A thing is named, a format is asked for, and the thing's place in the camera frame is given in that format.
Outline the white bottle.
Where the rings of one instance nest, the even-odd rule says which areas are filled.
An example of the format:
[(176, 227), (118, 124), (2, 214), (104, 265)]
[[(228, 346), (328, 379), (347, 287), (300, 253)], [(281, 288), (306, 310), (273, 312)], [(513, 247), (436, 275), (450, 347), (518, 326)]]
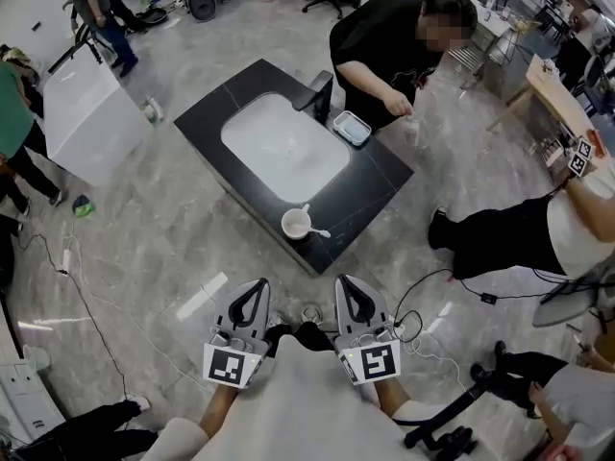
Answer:
[(158, 125), (164, 119), (163, 109), (154, 97), (147, 98), (141, 110), (148, 121), (153, 125)]

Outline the person's left forearm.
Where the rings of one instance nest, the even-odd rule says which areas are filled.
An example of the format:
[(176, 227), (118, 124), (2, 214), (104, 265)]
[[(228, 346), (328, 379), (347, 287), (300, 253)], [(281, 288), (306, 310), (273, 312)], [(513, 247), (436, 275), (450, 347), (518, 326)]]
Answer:
[(224, 384), (217, 385), (199, 423), (210, 439), (222, 427), (237, 396), (236, 388)]

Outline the white cabinet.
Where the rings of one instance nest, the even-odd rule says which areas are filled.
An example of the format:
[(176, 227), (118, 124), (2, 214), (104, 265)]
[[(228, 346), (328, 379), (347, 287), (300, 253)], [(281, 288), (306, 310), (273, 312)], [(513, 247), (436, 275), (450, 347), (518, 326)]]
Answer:
[(25, 361), (0, 364), (0, 430), (29, 444), (65, 418), (35, 370)]

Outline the person's right forearm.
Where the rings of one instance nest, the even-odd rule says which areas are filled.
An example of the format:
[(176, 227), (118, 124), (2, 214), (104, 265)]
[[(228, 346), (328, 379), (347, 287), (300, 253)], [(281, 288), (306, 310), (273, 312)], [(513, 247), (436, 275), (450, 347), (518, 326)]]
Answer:
[(402, 384), (395, 378), (387, 378), (374, 383), (380, 410), (394, 420), (409, 420), (412, 398)]

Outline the white bathtub block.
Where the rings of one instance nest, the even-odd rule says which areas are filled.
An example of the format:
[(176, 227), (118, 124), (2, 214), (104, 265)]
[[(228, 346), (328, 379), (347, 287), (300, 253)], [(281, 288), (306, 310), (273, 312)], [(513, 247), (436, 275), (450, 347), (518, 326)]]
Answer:
[(110, 67), (87, 46), (48, 79), (42, 96), (48, 157), (92, 186), (110, 183), (153, 132)]

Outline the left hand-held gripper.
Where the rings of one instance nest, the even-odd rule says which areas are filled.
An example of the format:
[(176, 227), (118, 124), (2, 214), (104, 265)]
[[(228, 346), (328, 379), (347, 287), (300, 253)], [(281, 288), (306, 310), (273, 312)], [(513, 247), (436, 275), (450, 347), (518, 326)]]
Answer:
[[(269, 343), (260, 340), (269, 304), (267, 279), (239, 284), (222, 297), (215, 317), (218, 328), (212, 330), (212, 337), (203, 346), (203, 380), (240, 390), (250, 385), (269, 351)], [(238, 329), (248, 337), (228, 331)]]

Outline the white cup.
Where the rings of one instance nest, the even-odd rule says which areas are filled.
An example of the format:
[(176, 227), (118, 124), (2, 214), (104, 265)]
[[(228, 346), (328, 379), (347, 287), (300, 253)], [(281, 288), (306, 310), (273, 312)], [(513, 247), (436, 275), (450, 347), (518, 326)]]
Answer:
[(281, 227), (284, 235), (291, 240), (305, 238), (311, 230), (311, 218), (308, 214), (309, 204), (301, 208), (292, 208), (282, 217)]

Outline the black faucet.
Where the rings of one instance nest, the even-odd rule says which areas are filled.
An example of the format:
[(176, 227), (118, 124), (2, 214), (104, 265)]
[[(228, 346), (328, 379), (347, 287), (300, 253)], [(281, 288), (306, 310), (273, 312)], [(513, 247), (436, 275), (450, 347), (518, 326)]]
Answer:
[(322, 70), (307, 90), (292, 102), (296, 111), (310, 111), (312, 117), (325, 125), (331, 108), (333, 74)]

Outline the person's white shirt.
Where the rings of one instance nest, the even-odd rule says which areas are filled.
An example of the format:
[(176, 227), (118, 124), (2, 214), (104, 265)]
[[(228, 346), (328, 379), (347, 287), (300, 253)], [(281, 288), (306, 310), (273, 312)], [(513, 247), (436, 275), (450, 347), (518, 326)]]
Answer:
[[(141, 461), (429, 461), (407, 449), (403, 432), (361, 395), (332, 351), (313, 352), (281, 338), (267, 375), (238, 390), (210, 439), (184, 418), (171, 419)], [(410, 420), (427, 410), (412, 401)]]

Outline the black stand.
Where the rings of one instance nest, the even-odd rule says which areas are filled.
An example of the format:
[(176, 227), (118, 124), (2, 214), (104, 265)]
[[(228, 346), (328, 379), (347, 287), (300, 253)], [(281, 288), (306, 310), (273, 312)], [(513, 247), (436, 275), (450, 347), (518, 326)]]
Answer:
[(455, 401), (426, 420), (394, 419), (397, 425), (411, 428), (404, 439), (405, 446), (413, 449), (419, 443), (423, 443), (429, 451), (437, 453), (440, 461), (455, 461), (461, 454), (471, 453), (478, 442), (472, 439), (473, 430), (470, 427), (458, 426), (454, 431), (445, 433), (438, 439), (435, 439), (433, 434), (464, 413), (485, 392), (485, 384), (477, 382)]

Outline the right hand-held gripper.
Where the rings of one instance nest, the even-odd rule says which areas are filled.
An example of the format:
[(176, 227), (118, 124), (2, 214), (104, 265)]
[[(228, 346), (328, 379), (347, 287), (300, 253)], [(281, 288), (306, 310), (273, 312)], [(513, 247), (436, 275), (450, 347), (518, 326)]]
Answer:
[(390, 328), (385, 298), (371, 285), (354, 276), (338, 275), (334, 282), (335, 313), (339, 336), (337, 357), (353, 385), (399, 376), (401, 341)]

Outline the white rectangular tray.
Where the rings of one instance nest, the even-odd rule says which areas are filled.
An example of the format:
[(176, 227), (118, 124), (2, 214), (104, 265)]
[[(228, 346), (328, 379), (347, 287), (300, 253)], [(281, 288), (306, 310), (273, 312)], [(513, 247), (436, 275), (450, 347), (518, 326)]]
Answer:
[(371, 136), (372, 129), (349, 110), (343, 110), (332, 122), (333, 129), (355, 147), (362, 146)]

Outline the wooden table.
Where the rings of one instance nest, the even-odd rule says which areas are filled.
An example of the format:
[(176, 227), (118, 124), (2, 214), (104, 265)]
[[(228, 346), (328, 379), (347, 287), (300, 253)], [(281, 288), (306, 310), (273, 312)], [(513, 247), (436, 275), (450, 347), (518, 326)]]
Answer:
[(600, 146), (603, 155), (593, 156), (592, 163), (596, 167), (607, 165), (608, 152), (589, 116), (572, 93), (561, 83), (557, 74), (546, 70), (545, 61), (538, 55), (532, 57), (521, 89), (486, 130), (493, 133), (499, 124), (511, 117), (532, 97), (536, 97), (554, 119), (564, 124), (573, 137), (584, 138), (593, 147)]

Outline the person's black trousers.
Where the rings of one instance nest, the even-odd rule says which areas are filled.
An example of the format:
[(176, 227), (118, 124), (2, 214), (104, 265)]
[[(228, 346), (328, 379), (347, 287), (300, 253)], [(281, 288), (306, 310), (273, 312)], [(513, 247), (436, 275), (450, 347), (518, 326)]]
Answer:
[(334, 350), (330, 338), (313, 322), (301, 323), (296, 330), (289, 324), (279, 324), (265, 331), (264, 340), (270, 345), (267, 352), (268, 357), (276, 356), (280, 340), (285, 335), (291, 335), (304, 348), (313, 352)]

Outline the black sink counter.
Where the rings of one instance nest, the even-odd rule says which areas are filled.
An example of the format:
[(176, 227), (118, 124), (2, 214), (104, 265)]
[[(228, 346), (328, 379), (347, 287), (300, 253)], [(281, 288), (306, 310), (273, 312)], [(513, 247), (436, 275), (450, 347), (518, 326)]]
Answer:
[[(279, 199), (222, 142), (224, 124), (260, 95), (277, 93), (292, 102), (308, 89), (274, 64), (260, 59), (214, 89), (180, 115), (175, 124), (216, 180), (310, 274), (325, 273), (410, 179), (413, 172), (377, 139), (349, 145), (347, 166), (316, 196), (302, 204)], [(309, 204), (311, 226), (330, 238), (309, 233), (287, 238), (283, 215)]]

